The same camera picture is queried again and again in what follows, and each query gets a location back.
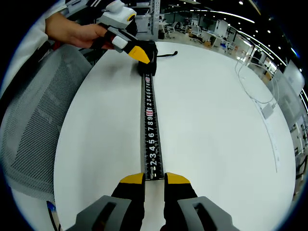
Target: office floor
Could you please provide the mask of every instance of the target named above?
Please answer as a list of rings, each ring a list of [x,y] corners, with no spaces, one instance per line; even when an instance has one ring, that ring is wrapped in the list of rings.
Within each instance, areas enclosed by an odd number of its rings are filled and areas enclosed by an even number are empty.
[[[178,31],[172,32],[169,34],[170,38],[165,38],[165,39],[159,39],[158,41],[160,42],[172,42],[172,43],[181,43],[181,44],[186,44],[186,45],[192,45],[195,47],[199,47],[199,48],[203,48],[203,49],[207,49],[207,50],[211,50],[211,51],[215,51],[218,53],[221,53],[223,55],[226,55],[232,59],[238,60],[239,56],[242,56],[239,51],[225,51],[224,49],[222,49],[221,47],[206,47],[204,45],[204,43],[202,43],[201,41],[195,39],[195,38],[191,38],[188,36],[188,34],[184,34]]]

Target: gray office chair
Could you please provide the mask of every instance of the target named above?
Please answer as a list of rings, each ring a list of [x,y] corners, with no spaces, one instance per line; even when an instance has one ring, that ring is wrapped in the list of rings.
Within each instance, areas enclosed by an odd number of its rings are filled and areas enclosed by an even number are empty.
[[[0,128],[0,160],[10,187],[54,201],[53,166],[66,112],[90,63],[76,47],[50,53],[9,104]]]

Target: desk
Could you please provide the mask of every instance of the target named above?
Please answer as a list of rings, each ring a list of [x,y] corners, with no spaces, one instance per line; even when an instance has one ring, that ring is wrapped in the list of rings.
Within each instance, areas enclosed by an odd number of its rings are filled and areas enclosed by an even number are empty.
[[[198,196],[231,214],[243,231],[269,231],[288,212],[295,186],[291,135],[278,106],[268,119],[280,151],[275,169],[259,111],[234,71],[236,61],[197,47],[158,42],[154,77],[164,170],[185,176]],[[58,141],[54,195],[61,226],[119,181],[141,171],[141,78],[136,62],[108,51],[90,71],[67,112]],[[244,84],[259,100],[270,91],[250,69]],[[142,230],[159,230],[163,181],[146,182]]]

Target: black strap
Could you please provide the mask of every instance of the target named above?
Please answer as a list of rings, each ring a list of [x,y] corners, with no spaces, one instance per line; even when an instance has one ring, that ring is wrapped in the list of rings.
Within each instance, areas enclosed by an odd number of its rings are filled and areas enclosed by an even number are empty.
[[[162,58],[162,57],[169,57],[169,56],[176,56],[178,54],[177,51],[175,51],[173,54],[163,54],[163,55],[158,55],[158,58]]]
[[[19,89],[31,76],[31,73],[36,69],[40,59],[46,54],[51,47],[49,42],[45,42],[33,55],[22,65],[9,86],[4,91],[0,98],[0,124],[2,123],[6,109],[16,94],[16,89]]]

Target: black cable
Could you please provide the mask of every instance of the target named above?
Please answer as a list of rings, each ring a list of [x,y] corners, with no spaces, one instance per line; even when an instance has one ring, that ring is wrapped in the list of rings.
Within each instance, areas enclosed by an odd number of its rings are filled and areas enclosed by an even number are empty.
[[[169,57],[169,56],[175,56],[178,54],[178,51],[175,51],[173,54],[163,54],[163,55],[158,55],[158,58],[162,58],[162,57]]]
[[[54,220],[53,220],[53,217],[52,217],[52,213],[51,213],[51,209],[50,209],[50,208],[48,208],[48,213],[49,213],[50,220],[51,220],[51,222],[52,222],[53,229],[54,229],[54,231],[57,231],[57,227],[56,227],[56,224],[54,223]]]

